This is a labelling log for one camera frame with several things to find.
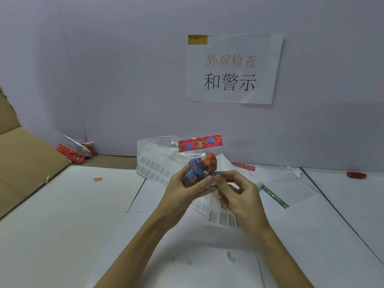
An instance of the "hand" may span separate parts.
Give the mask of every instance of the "hand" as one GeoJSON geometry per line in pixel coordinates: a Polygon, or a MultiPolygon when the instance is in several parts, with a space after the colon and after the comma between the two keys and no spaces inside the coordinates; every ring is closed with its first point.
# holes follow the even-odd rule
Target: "hand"
{"type": "Polygon", "coordinates": [[[235,214],[244,235],[249,240],[254,241],[255,238],[271,228],[264,212],[258,188],[256,184],[238,171],[221,173],[222,176],[215,176],[219,188],[220,203],[224,208],[229,207],[235,214]],[[235,183],[239,188],[235,188],[227,182],[235,183]]]}
{"type": "Polygon", "coordinates": [[[212,176],[208,176],[189,187],[186,184],[186,174],[188,171],[189,165],[186,165],[172,176],[163,198],[153,212],[155,216],[164,220],[167,230],[174,227],[180,221],[194,199],[217,190],[209,187],[213,181],[212,176]]]}

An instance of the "cardboard box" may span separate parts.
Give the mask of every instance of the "cardboard box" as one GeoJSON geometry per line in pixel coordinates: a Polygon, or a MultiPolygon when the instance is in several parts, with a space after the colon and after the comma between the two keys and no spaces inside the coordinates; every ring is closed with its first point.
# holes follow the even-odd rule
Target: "cardboard box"
{"type": "Polygon", "coordinates": [[[20,125],[0,87],[0,219],[68,165],[64,155],[20,125]]]}

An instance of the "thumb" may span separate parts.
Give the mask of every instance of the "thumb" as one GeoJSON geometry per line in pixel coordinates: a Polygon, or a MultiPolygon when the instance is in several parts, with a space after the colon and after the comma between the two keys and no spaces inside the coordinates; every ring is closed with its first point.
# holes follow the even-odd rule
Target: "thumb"
{"type": "Polygon", "coordinates": [[[215,176],[215,181],[219,190],[225,195],[229,203],[231,203],[231,201],[237,196],[235,191],[232,190],[231,186],[228,185],[228,183],[223,179],[222,176],[215,176]]]}
{"type": "Polygon", "coordinates": [[[206,188],[208,188],[209,185],[212,184],[213,180],[214,178],[212,178],[212,176],[205,177],[193,186],[187,188],[187,191],[192,197],[195,197],[195,195],[203,192],[206,188]]]}

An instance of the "left hand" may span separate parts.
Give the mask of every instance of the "left hand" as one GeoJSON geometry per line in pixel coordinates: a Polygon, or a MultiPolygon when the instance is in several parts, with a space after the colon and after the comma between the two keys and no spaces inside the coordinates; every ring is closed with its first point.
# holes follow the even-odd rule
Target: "left hand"
{"type": "Polygon", "coordinates": [[[186,181],[188,171],[189,165],[186,165],[172,176],[163,198],[153,212],[154,216],[158,216],[164,221],[167,230],[180,221],[194,199],[217,190],[217,188],[209,187],[213,181],[212,176],[208,176],[189,187],[186,181]]]}

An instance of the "sign on wall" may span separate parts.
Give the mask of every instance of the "sign on wall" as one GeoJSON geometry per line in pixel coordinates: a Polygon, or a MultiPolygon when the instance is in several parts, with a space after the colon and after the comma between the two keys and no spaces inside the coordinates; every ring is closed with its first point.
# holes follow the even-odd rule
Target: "sign on wall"
{"type": "Polygon", "coordinates": [[[188,39],[189,101],[272,104],[283,34],[188,39]]]}

